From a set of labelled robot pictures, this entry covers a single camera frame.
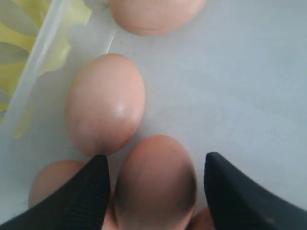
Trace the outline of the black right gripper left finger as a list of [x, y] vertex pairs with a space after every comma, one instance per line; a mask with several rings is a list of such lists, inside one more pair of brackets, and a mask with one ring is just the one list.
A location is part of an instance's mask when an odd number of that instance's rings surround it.
[[97, 155], [42, 202], [1, 224], [2, 230], [99, 230], [111, 194], [108, 160]]

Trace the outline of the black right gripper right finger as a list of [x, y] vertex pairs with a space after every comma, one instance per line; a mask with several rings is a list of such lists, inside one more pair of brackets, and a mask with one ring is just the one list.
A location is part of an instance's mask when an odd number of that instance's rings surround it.
[[217, 230], [305, 230], [307, 212], [251, 180], [218, 152], [205, 160], [205, 195]]

